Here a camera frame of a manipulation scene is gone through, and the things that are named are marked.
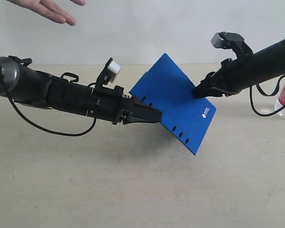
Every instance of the human hand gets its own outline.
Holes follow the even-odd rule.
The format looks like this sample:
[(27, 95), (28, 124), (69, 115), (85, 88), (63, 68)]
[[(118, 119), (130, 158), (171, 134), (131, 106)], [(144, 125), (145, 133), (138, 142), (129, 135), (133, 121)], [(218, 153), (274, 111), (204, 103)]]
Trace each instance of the human hand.
[[(53, 22), (74, 26), (76, 20), (53, 0), (7, 0), (23, 8), (29, 9)], [(77, 5), (84, 6), (86, 0), (70, 0)]]

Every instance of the beige tabletop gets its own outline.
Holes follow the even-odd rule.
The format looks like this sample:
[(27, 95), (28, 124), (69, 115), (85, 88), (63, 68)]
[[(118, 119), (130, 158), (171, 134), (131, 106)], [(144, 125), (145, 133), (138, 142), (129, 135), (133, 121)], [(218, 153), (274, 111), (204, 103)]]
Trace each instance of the beige tabletop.
[[(84, 85), (102, 67), (33, 66)], [(195, 84), (218, 67), (180, 66)], [(129, 91), (149, 68), (123, 66), (114, 85)], [(272, 110), (276, 97), (254, 91), (257, 109)], [(210, 98), (217, 113), (197, 156), (160, 124), (98, 120), (82, 137), (51, 135), (0, 97), (0, 228), (285, 228), (285, 120), (254, 114), (248, 95)], [(56, 131), (92, 122), (18, 107)]]

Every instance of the blue board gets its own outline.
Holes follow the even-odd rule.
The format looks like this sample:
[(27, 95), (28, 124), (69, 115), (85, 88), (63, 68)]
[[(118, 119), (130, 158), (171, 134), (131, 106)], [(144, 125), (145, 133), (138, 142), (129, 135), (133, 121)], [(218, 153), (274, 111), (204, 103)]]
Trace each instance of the blue board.
[(161, 110), (161, 124), (196, 155), (216, 108), (206, 98), (194, 99), (193, 88), (182, 70), (163, 54), (130, 94)]

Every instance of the finger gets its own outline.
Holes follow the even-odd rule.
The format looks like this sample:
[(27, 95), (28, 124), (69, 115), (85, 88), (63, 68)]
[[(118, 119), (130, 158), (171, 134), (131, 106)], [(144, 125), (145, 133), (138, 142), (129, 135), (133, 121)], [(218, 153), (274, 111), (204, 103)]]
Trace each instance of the finger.
[(50, 11), (57, 13), (65, 18), (67, 24), (74, 26), (76, 24), (76, 20), (69, 15), (67, 12), (65, 12), (63, 9), (61, 9), (55, 2), (52, 0), (41, 0), (40, 4), (49, 9)]
[(59, 24), (64, 24), (66, 22), (66, 19), (53, 12), (53, 11), (50, 11), (49, 9), (47, 9), (46, 7), (44, 7), (43, 5), (41, 4), (36, 4), (34, 5), (33, 7), (30, 8), (31, 11), (53, 21), (53, 22), (56, 22), (56, 23), (59, 23)]
[(86, 0), (70, 0), (70, 1), (72, 1), (75, 4), (80, 5), (80, 6), (84, 6), (86, 3)]

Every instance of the white wall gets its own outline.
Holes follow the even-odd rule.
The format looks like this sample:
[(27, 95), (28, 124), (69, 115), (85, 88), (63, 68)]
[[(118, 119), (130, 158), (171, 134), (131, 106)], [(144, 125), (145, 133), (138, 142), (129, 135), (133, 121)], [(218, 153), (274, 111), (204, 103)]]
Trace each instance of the white wall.
[(0, 0), (0, 56), (36, 64), (152, 64), (167, 52), (178, 64), (234, 57), (210, 40), (238, 32), (254, 51), (285, 37), (285, 0), (56, 0), (77, 19), (58, 25)]

